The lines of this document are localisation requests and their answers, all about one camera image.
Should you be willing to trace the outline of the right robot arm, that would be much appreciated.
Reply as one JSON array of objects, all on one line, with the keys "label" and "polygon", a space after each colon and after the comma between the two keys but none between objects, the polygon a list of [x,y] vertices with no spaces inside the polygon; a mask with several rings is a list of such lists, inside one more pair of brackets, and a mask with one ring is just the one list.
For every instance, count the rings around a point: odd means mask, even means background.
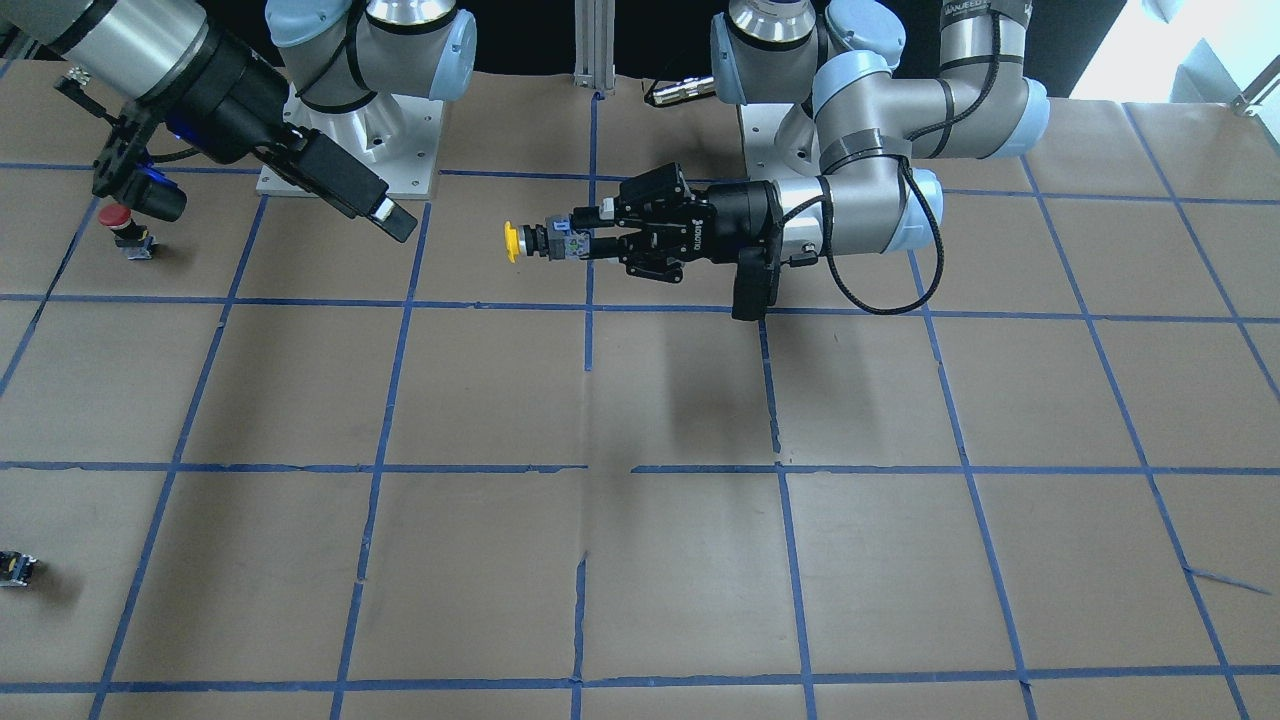
[{"label": "right robot arm", "polygon": [[165,126],[218,164],[257,158],[399,242],[416,220],[381,176],[413,151],[397,100],[458,100],[477,50],[475,17],[454,1],[270,1],[284,72],[195,1],[5,1],[3,17],[76,63],[58,90],[108,120],[96,197],[180,217],[186,193],[148,151]]}]

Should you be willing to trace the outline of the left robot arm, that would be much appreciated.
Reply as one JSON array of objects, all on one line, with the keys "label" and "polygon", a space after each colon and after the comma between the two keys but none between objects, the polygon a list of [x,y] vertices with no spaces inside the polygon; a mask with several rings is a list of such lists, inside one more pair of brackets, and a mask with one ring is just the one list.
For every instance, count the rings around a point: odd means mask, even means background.
[{"label": "left robot arm", "polygon": [[919,249],[941,220],[925,158],[1007,158],[1044,133],[1050,102],[1024,73],[1029,1],[945,1],[933,79],[896,76],[905,32],[877,1],[732,1],[710,24],[710,64],[727,104],[788,105],[808,138],[788,177],[692,188],[675,165],[550,220],[553,254],[616,259],[676,283],[686,263],[732,263],[741,281],[785,264]]}]

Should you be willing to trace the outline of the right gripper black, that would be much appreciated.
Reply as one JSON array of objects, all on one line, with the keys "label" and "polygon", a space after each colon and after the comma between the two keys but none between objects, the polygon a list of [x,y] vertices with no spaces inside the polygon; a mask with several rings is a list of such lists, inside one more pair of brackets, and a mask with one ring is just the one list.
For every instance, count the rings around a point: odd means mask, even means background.
[{"label": "right gripper black", "polygon": [[225,29],[206,29],[159,88],[137,102],[161,114],[170,131],[219,164],[253,154],[291,184],[348,218],[364,218],[399,243],[417,219],[390,196],[389,184],[315,128],[283,119],[288,82]]}]

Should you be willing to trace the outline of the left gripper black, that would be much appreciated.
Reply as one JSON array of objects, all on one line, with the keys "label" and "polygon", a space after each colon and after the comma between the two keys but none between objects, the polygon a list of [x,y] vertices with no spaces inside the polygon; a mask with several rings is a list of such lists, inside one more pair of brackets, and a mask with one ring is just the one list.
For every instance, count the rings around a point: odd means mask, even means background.
[{"label": "left gripper black", "polygon": [[596,206],[575,208],[572,228],[630,228],[627,236],[590,237],[580,258],[617,260],[632,277],[678,284],[684,263],[736,264],[745,247],[773,249],[780,260],[782,215],[780,191],[769,181],[692,190],[681,165],[667,163],[623,181],[616,196]]}]

